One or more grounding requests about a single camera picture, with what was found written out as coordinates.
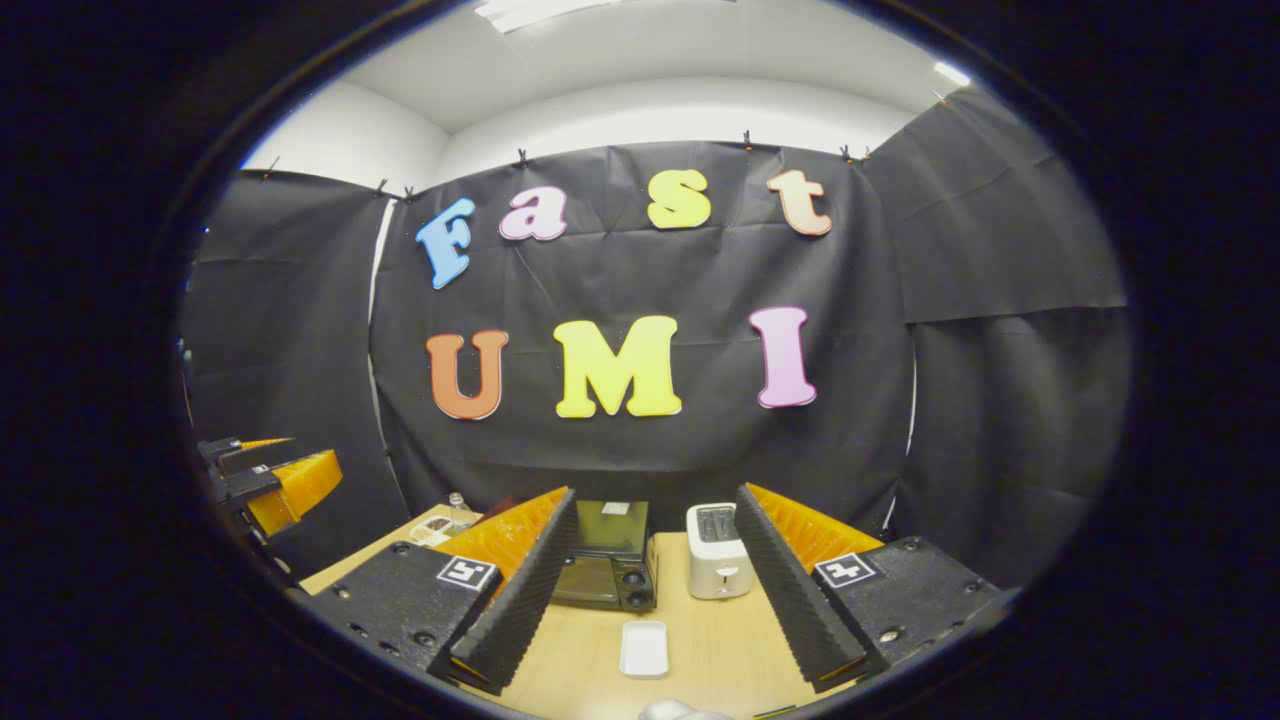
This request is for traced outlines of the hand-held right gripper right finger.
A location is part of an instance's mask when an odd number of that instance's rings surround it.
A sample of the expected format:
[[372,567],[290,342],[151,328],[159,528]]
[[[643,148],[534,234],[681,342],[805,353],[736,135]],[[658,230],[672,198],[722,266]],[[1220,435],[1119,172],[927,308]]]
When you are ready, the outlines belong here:
[[751,483],[735,502],[737,533],[815,691],[925,657],[1012,601],[1010,589],[920,537],[883,543]]

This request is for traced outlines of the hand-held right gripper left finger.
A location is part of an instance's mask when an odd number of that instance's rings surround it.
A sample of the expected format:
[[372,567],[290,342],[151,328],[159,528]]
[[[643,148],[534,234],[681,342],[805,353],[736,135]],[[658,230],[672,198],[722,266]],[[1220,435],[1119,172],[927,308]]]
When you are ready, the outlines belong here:
[[575,492],[561,487],[435,548],[392,543],[305,605],[392,664],[499,694],[536,634],[577,525]]

